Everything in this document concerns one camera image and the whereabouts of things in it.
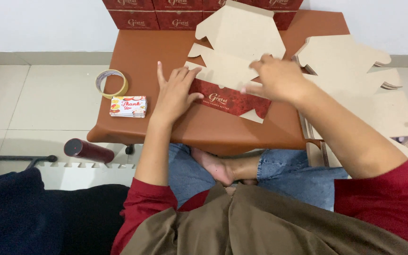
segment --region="brown leather table top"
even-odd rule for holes
[[[299,10],[287,31],[280,31],[290,59],[310,36],[349,34],[342,13]],[[185,61],[205,66],[201,57],[187,57],[197,40],[194,31],[121,30],[117,37],[110,69],[121,71],[129,82],[127,96],[147,96],[145,119],[111,117],[110,99],[102,97],[97,124],[88,133],[89,142],[143,143],[159,92],[157,61],[162,61],[168,78]],[[106,93],[117,92],[122,78],[112,75]],[[174,125],[171,142],[181,142],[202,150],[234,155],[254,148],[306,149],[297,110],[288,103],[273,102],[263,124],[193,104]]]

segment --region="tape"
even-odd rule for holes
[[[118,92],[116,92],[114,94],[105,94],[102,91],[102,88],[101,88],[102,81],[103,81],[103,79],[105,79],[106,77],[108,77],[110,75],[121,76],[124,79],[124,84],[122,85],[122,88]],[[102,73],[100,73],[97,76],[97,78],[95,79],[95,87],[100,92],[100,94],[102,94],[102,96],[104,96],[104,97],[106,97],[108,99],[111,99],[112,97],[119,97],[119,96],[125,95],[125,93],[128,90],[128,82],[127,82],[127,79],[125,78],[125,76],[121,72],[119,72],[117,70],[110,69],[110,70],[103,71]]]

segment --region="person's right hand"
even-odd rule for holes
[[[242,93],[258,94],[273,101],[293,102],[315,86],[303,77],[300,67],[292,61],[275,59],[264,54],[260,61],[254,61],[255,69],[262,81],[262,87],[247,85]]]

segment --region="red shirt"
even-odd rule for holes
[[[178,211],[202,206],[207,194],[208,190],[196,194]],[[125,222],[116,235],[111,255],[122,252],[145,219],[170,207],[177,210],[177,199],[170,187],[133,178],[121,211]],[[335,180],[335,212],[369,222],[408,241],[408,161],[375,178]]]

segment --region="finger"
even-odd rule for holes
[[[251,69],[256,70],[257,73],[259,73],[259,70],[261,69],[262,63],[261,61],[253,61],[251,64],[248,66]]]
[[[160,86],[166,83],[165,77],[163,76],[163,66],[160,61],[157,62],[157,78]]]
[[[261,57],[261,62],[263,62],[264,64],[269,63],[269,62],[271,62],[273,60],[274,60],[274,58],[270,54],[264,54]]]
[[[198,92],[191,93],[190,95],[188,95],[187,104],[191,105],[191,103],[193,103],[193,101],[197,100],[198,98],[203,99],[204,95],[202,95],[201,93],[198,93]]]
[[[168,80],[168,81],[173,81],[176,77],[177,77],[177,74],[179,73],[179,71],[182,69],[182,67],[181,68],[176,68],[176,69],[174,69],[172,72],[171,72],[171,75],[170,75],[170,79]]]
[[[187,75],[188,71],[189,71],[188,66],[182,67],[182,69],[177,74],[176,80],[179,81],[179,82],[183,81],[185,76]]]
[[[244,88],[240,90],[240,92],[242,94],[257,94],[260,96],[264,96],[262,86],[246,85]]]
[[[185,76],[184,83],[186,83],[189,88],[190,88],[191,83],[193,82],[193,80],[196,78],[196,75],[198,75],[198,73],[201,72],[201,70],[202,70],[201,67],[196,67],[195,69],[188,72],[187,76]]]

